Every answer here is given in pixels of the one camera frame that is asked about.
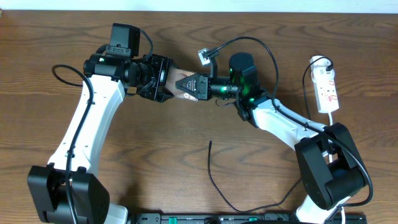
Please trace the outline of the Galaxy S25 Ultra smartphone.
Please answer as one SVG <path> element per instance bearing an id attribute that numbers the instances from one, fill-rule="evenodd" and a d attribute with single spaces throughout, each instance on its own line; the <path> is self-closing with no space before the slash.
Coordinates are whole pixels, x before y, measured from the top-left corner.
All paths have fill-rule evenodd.
<path id="1" fill-rule="evenodd" d="M 192 102 L 197 102 L 198 99 L 192 96 L 189 93 L 185 93 L 182 90 L 178 90 L 175 87 L 177 81 L 190 77 L 194 75 L 194 72 L 188 70 L 182 70 L 179 68 L 171 68 L 167 75 L 166 84 L 164 86 L 167 93 L 170 93 L 174 98 L 178 98 L 180 100 L 188 100 Z"/>

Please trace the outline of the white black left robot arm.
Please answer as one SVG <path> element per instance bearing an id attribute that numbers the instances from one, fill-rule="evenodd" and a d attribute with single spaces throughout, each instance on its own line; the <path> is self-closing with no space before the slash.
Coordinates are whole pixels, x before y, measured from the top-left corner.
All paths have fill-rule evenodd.
<path id="1" fill-rule="evenodd" d="M 59 147 L 45 166 L 27 176 L 35 209 L 44 223 L 127 223 L 128 209 L 111 203 L 98 180 L 98 167 L 113 116 L 134 87 L 136 95 L 164 102 L 172 61 L 139 55 L 145 32 L 127 24 L 112 26 L 110 42 L 84 62 L 81 97 Z"/>

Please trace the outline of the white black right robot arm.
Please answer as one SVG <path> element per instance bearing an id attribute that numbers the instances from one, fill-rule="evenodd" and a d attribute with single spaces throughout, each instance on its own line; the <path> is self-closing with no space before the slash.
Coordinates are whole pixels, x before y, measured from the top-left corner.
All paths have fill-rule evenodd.
<path id="1" fill-rule="evenodd" d="M 261 88 L 251 54 L 232 55 L 227 77 L 217 76 L 214 56 L 206 51 L 199 56 L 211 65 L 211 72 L 178 78 L 176 89 L 196 100 L 233 98 L 243 121 L 273 134 L 295 151 L 307 192 L 295 212 L 298 221 L 329 223 L 335 213 L 349 206 L 350 197 L 373 186 L 347 127 L 316 123 L 286 108 Z"/>

